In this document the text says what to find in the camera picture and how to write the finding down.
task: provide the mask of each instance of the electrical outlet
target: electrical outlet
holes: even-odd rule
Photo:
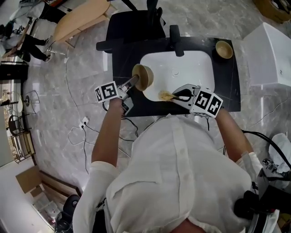
[[[89,118],[87,118],[87,117],[84,117],[84,118],[83,118],[83,120],[82,120],[82,121],[80,122],[80,124],[79,124],[79,128],[80,128],[80,129],[82,128],[82,126],[85,127],[84,122],[85,122],[86,124],[88,124],[88,122],[89,122]]]
[[[80,122],[79,128],[81,129],[82,127],[85,128],[85,125],[82,122]]]
[[[89,123],[89,118],[84,117],[83,120],[82,120],[82,123],[84,124],[84,122],[86,122],[86,124],[88,124]]]

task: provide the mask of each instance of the white cable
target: white cable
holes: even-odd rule
[[[68,134],[67,134],[67,138],[68,138],[68,141],[70,142],[70,144],[73,145],[73,146],[77,146],[77,145],[80,145],[81,143],[84,143],[84,141],[81,141],[81,142],[79,142],[79,143],[77,143],[77,144],[73,144],[73,143],[70,141],[69,134],[72,132],[73,128],[76,128],[76,129],[82,129],[82,128],[78,128],[78,127],[75,127],[75,126],[73,126],[73,127],[71,128],[70,132],[68,132]],[[118,148],[118,150],[120,150],[122,153],[124,153],[127,157],[130,158],[130,156],[129,156],[126,152],[124,152],[124,151],[121,150],[120,148]]]
[[[78,127],[75,127],[75,126],[73,126],[73,127],[71,128],[70,132],[68,132],[68,134],[67,134],[68,141],[69,141],[69,142],[71,143],[71,145],[73,145],[73,146],[77,146],[77,145],[80,145],[81,143],[84,143],[84,141],[81,141],[80,143],[73,144],[73,143],[70,141],[70,139],[69,139],[69,134],[72,132],[73,128],[76,128],[76,129],[81,129],[81,130],[83,130],[82,128],[78,128]]]

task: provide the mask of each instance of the cardboard box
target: cardboard box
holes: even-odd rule
[[[253,0],[261,14],[277,23],[291,20],[291,14],[276,8],[271,0]]]
[[[37,185],[41,184],[40,171],[38,166],[31,167],[30,169],[20,173],[16,176],[20,187],[24,193],[34,189]]]

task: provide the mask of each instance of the sink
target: sink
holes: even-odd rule
[[[148,66],[154,73],[154,81],[145,91],[145,97],[151,101],[160,101],[160,91],[173,92],[185,84],[207,87],[214,91],[214,75],[209,55],[203,51],[185,51],[177,57],[174,51],[149,53],[140,63]]]

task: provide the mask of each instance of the black countertop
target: black countertop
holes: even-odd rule
[[[132,68],[140,63],[142,57],[149,53],[173,51],[169,45],[169,38],[157,40],[139,41],[125,44],[112,52],[113,80],[117,85],[131,78]],[[228,111],[241,110],[240,82],[236,64],[236,56],[230,59],[220,58],[216,51],[217,41],[226,41],[231,47],[230,40],[202,37],[182,37],[185,51],[204,51],[212,60],[214,73],[214,92],[223,100],[223,106]],[[129,91],[134,107],[128,113],[128,117],[160,116],[189,114],[189,110],[173,102],[154,102],[148,100],[141,91],[132,88]]]

